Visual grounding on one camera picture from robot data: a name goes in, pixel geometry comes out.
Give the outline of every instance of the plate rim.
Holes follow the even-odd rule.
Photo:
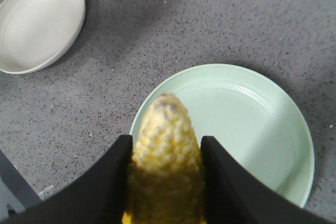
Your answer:
[[[7,2],[10,0],[3,0],[2,3],[0,3],[0,9],[7,4]],[[75,40],[77,39],[83,24],[84,24],[84,19],[85,19],[85,12],[86,12],[86,4],[85,4],[85,0],[81,0],[81,4],[82,4],[82,13],[81,13],[81,17],[80,17],[80,22],[78,24],[78,27],[76,29],[76,31],[74,32],[72,38],[68,41],[68,43],[66,43],[63,48],[61,50],[59,50],[57,53],[53,54],[48,60],[44,61],[43,63],[37,65],[36,67],[33,68],[29,68],[26,70],[21,70],[21,71],[8,71],[6,69],[3,69],[0,66],[0,71],[4,72],[4,73],[11,73],[11,74],[25,74],[25,73],[31,73],[31,72],[35,72],[38,71],[40,69],[46,68],[48,66],[50,66],[52,63],[54,63],[56,60],[58,60],[60,57],[62,57],[68,50],[69,48],[72,46],[72,44],[75,42]]]
[[[289,94],[282,89],[279,85],[277,85],[274,81],[270,80],[269,78],[267,78],[266,76],[262,75],[261,73],[258,73],[254,70],[245,68],[245,67],[241,67],[241,66],[237,66],[237,65],[232,65],[232,64],[225,64],[225,63],[210,63],[210,64],[203,64],[203,65],[198,65],[198,66],[193,66],[193,67],[189,67],[186,68],[184,70],[181,70],[173,75],[171,75],[170,77],[168,77],[167,79],[165,79],[164,81],[162,81],[158,86],[156,86],[146,97],[146,99],[142,102],[141,106],[139,107],[134,120],[132,122],[132,126],[131,126],[131,130],[130,130],[130,135],[132,135],[132,132],[134,131],[134,127],[135,127],[135,122],[139,119],[140,117],[140,113],[143,111],[144,106],[148,103],[148,101],[152,98],[152,96],[157,93],[157,91],[164,86],[167,82],[171,81],[172,79],[185,74],[187,72],[190,71],[194,71],[200,68],[213,68],[213,67],[220,67],[220,68],[235,68],[238,69],[240,71],[245,71],[245,72],[249,72],[250,74],[253,74],[255,76],[258,76],[259,78],[262,78],[264,81],[267,81],[268,83],[270,83],[274,88],[276,88],[278,91],[280,91],[283,95],[285,95],[288,99],[290,99],[293,103],[293,105],[296,108],[296,112],[299,114],[300,118],[301,118],[301,122],[302,122],[302,126],[304,128],[304,131],[307,135],[306,141],[309,145],[309,155],[310,158],[309,160],[310,162],[310,169],[309,169],[309,181],[307,183],[307,187],[304,191],[304,196],[302,197],[302,200],[300,203],[296,203],[298,204],[299,207],[303,208],[305,206],[305,204],[307,203],[307,200],[310,196],[310,192],[311,192],[311,188],[312,188],[312,184],[313,184],[313,179],[314,179],[314,169],[315,169],[315,156],[314,156],[314,148],[313,148],[313,141],[312,141],[312,137],[307,125],[307,122],[305,120],[305,118],[303,117],[299,107],[296,105],[296,103],[294,102],[294,100],[289,96]]]

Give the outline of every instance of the corn cob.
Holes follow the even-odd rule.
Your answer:
[[[200,224],[204,166],[187,109],[162,94],[144,116],[128,167],[124,224]]]

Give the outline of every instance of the white plate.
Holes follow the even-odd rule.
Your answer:
[[[292,99],[266,77],[246,68],[210,64],[162,82],[140,107],[130,134],[138,140],[142,118],[162,93],[188,108],[200,141],[212,135],[269,188],[303,207],[313,180],[314,153],[307,124]]]
[[[0,5],[0,70],[29,73],[59,59],[74,43],[85,0],[4,0]]]

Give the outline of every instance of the countertop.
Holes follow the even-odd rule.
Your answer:
[[[41,198],[129,133],[163,80],[229,63],[269,77],[298,105],[316,158],[306,208],[336,222],[336,0],[86,0],[86,7],[83,29],[60,60],[30,74],[0,72],[0,149]]]

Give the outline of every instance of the white bowl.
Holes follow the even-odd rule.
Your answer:
[[[0,5],[0,70],[30,73],[58,60],[76,40],[85,0],[4,0]]]

